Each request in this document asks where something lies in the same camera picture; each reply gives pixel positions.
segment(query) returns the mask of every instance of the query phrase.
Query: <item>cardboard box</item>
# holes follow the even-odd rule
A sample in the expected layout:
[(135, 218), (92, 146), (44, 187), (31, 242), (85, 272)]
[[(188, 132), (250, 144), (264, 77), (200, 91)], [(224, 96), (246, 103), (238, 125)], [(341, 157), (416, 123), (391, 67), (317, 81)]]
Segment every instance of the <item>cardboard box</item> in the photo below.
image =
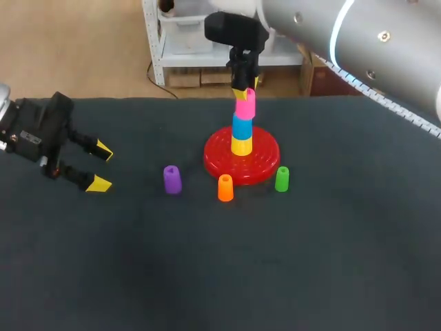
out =
[(314, 53), (302, 46), (298, 46), (298, 49), (303, 54), (299, 84), (301, 95), (308, 97), (362, 95), (332, 72)]

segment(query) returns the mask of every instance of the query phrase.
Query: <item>red base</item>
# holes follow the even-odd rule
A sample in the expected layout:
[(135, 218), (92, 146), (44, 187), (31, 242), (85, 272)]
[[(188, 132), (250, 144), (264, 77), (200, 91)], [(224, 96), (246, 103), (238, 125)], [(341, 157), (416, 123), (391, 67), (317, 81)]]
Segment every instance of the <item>red base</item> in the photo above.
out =
[(219, 178), (229, 174), (234, 185), (255, 185), (270, 179), (280, 165), (277, 141), (267, 131), (253, 128), (253, 152), (246, 157), (232, 153), (232, 128), (220, 129), (205, 144), (204, 164)]

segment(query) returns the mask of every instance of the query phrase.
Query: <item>black table mat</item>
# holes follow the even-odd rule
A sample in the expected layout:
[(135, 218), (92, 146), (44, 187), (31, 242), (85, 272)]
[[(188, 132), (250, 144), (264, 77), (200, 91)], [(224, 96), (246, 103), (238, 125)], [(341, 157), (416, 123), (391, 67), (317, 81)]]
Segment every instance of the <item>black table mat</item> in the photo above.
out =
[[(259, 101), (290, 168), (216, 198), (203, 145), (229, 100), (78, 100), (107, 194), (0, 155), (0, 330), (441, 328), (441, 141), (358, 97)], [(179, 166), (183, 194), (163, 192)]]

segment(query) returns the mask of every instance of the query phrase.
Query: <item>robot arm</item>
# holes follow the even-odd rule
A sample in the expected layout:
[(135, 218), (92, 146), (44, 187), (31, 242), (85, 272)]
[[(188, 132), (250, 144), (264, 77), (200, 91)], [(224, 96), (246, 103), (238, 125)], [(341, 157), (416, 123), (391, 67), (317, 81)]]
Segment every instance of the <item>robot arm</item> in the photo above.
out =
[(62, 177), (86, 192), (109, 189), (112, 185), (109, 181), (92, 172), (77, 170), (60, 158), (67, 140), (106, 161), (113, 155), (98, 139), (74, 130), (71, 99), (57, 92), (41, 107), (28, 99), (13, 102), (9, 94), (9, 87), (0, 83), (0, 149), (28, 161), (39, 161), (43, 175), (50, 179)]
[(441, 3), (437, 0), (211, 0), (441, 118)]

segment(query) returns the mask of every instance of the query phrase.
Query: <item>white cable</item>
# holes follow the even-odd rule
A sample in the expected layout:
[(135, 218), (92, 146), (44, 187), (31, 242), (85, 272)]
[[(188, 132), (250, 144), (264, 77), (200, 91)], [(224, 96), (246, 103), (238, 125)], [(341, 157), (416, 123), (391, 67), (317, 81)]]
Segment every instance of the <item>white cable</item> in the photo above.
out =
[(401, 116), (402, 118), (411, 122), (413, 125), (418, 126), (419, 128), (422, 128), (424, 131), (427, 131), (428, 133), (432, 134), (438, 139), (441, 139), (441, 128), (433, 125), (432, 123), (426, 121), (422, 117), (419, 117), (417, 114), (412, 113), (410, 110), (398, 105), (397, 103), (391, 101), (390, 99), (385, 98), (380, 93), (371, 89), (369, 86), (365, 85), (364, 83), (356, 79), (348, 72), (344, 71), (343, 69), (340, 69), (338, 66), (335, 66), (333, 63), (326, 61), (321, 57), (319, 57), (319, 59), (322, 60), (341, 79), (346, 81), (350, 86), (355, 88), (357, 91), (363, 93), (363, 95), (365, 95), (366, 97), (370, 98), (371, 100), (374, 100), (376, 103), (379, 103), (388, 110), (396, 113), (398, 116)]
[(337, 47), (337, 38), (338, 33), (340, 32), (340, 29), (342, 27), (343, 21), (345, 20), (345, 17), (351, 9), (353, 3), (355, 0), (346, 0), (343, 4), (343, 7), (340, 9), (340, 12), (338, 12), (337, 19), (334, 22), (334, 27), (332, 28), (332, 34), (331, 34), (331, 40), (329, 42), (329, 56), (332, 61), (332, 63), (339, 67), (337, 64), (337, 58), (336, 58), (336, 47)]

